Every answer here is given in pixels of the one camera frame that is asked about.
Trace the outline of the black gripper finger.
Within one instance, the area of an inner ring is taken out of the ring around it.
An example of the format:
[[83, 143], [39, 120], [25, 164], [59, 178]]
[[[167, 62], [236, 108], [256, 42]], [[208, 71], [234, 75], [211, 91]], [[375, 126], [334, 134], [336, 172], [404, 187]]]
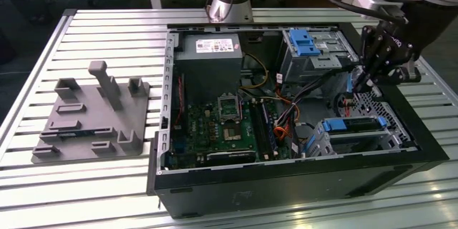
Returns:
[[354, 83], [354, 92], [367, 91], [367, 82], [371, 77], [372, 58], [370, 56], [371, 44], [374, 41], [375, 28], [364, 26], [362, 29], [362, 48], [360, 48], [360, 66], [362, 73], [359, 74]]
[[371, 91], [375, 84], [386, 84], [391, 70], [392, 67], [386, 62], [364, 64], [364, 92]]

